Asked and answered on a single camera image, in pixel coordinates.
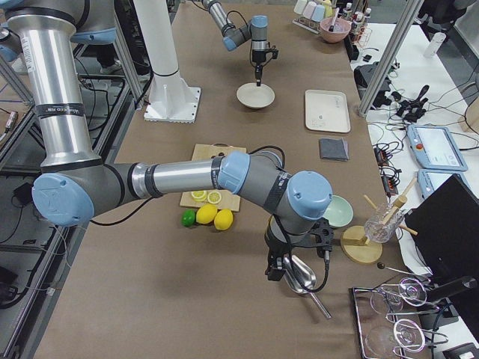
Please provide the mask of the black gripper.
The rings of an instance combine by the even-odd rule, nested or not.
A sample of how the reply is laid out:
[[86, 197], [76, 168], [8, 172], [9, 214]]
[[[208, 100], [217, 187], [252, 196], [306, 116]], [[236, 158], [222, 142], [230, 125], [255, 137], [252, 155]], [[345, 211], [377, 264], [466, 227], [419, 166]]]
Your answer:
[[283, 256], [288, 253], [293, 246], [299, 245], [299, 243], [306, 239], [308, 233], [302, 233], [300, 235], [292, 235], [288, 233], [290, 244], [287, 243], [287, 239], [276, 219], [271, 216], [265, 232], [265, 242], [269, 249], [268, 252], [268, 264], [266, 267], [266, 276], [270, 281], [280, 281], [284, 276]]
[[266, 62], [266, 41], [251, 41], [251, 63], [254, 66], [254, 77], [256, 85], [261, 86], [262, 83], [262, 65]]

